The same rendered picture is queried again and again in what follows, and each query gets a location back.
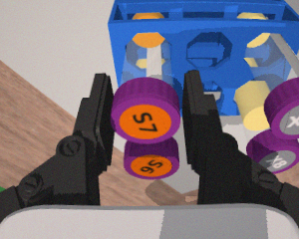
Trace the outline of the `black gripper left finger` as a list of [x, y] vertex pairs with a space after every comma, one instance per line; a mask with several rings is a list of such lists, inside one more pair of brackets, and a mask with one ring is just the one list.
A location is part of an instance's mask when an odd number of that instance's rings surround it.
[[112, 163], [115, 137], [113, 97], [111, 77], [95, 74], [90, 96], [81, 100], [73, 134], [62, 138], [56, 154], [18, 186], [0, 192], [0, 223], [9, 214], [35, 205], [101, 205], [99, 175]]

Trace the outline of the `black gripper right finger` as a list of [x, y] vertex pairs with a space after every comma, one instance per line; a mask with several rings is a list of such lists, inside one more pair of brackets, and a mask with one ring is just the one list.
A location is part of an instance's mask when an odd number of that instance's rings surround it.
[[299, 228], [299, 188], [238, 150], [222, 130], [214, 95], [204, 94], [199, 70], [184, 73], [181, 111], [187, 164], [199, 175], [197, 204], [263, 204], [289, 214]]

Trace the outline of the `blue sample rack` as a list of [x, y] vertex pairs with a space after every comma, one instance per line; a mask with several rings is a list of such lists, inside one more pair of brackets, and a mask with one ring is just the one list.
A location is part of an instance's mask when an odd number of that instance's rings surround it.
[[[132, 19], [132, 13], [155, 12], [165, 18]], [[271, 20], [237, 18], [238, 12], [264, 13]], [[244, 60], [247, 44], [274, 33], [296, 55], [299, 50], [299, 15], [284, 0], [115, 0], [108, 27], [118, 87], [127, 43], [137, 33], [159, 33], [169, 42], [181, 117], [184, 73], [199, 70], [203, 91], [221, 92], [220, 116], [239, 116], [235, 91], [255, 81]]]

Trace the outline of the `grey flat mat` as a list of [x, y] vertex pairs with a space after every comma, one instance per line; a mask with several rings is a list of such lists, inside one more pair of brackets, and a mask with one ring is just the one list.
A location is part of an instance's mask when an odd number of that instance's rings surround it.
[[[77, 118], [95, 74], [110, 75], [118, 88], [108, 20], [115, 0], [0, 0], [0, 60]], [[220, 117], [246, 153], [240, 116]], [[173, 135], [179, 169], [162, 181], [183, 194], [198, 189], [199, 175], [187, 164], [182, 118]]]

